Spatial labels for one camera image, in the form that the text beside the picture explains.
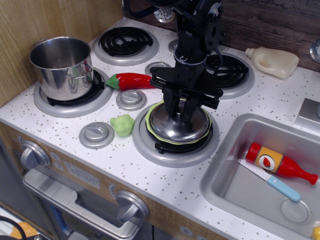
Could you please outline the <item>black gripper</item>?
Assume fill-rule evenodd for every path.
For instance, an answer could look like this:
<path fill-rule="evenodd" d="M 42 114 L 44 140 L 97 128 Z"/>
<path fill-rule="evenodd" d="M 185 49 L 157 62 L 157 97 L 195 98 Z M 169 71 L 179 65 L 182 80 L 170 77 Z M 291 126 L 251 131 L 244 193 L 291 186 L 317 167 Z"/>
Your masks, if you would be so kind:
<path fill-rule="evenodd" d="M 204 105 L 216 109 L 223 91 L 205 76 L 206 60 L 189 63 L 175 61 L 175 67 L 152 67 L 150 85 L 163 92 L 166 112 L 175 117 L 180 97 L 187 98 L 182 113 L 182 121 L 189 122 L 197 107 Z"/>

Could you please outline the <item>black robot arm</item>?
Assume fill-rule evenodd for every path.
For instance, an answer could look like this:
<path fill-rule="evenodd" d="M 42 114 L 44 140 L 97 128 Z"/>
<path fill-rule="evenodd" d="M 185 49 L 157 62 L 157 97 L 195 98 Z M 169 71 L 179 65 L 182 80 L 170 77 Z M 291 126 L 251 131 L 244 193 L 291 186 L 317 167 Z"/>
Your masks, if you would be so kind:
<path fill-rule="evenodd" d="M 222 91 L 210 87 L 204 78 L 206 61 L 218 53 L 225 33 L 222 30 L 222 2 L 218 0 L 151 0 L 150 7 L 133 12 L 130 2 L 123 2 L 132 18 L 146 17 L 159 9 L 172 9 L 176 14 L 178 35 L 174 51 L 175 66 L 153 67 L 150 84 L 162 90 L 165 111 L 170 117 L 178 112 L 180 99 L 185 99 L 181 121 L 188 122 L 201 105 L 216 108 Z"/>

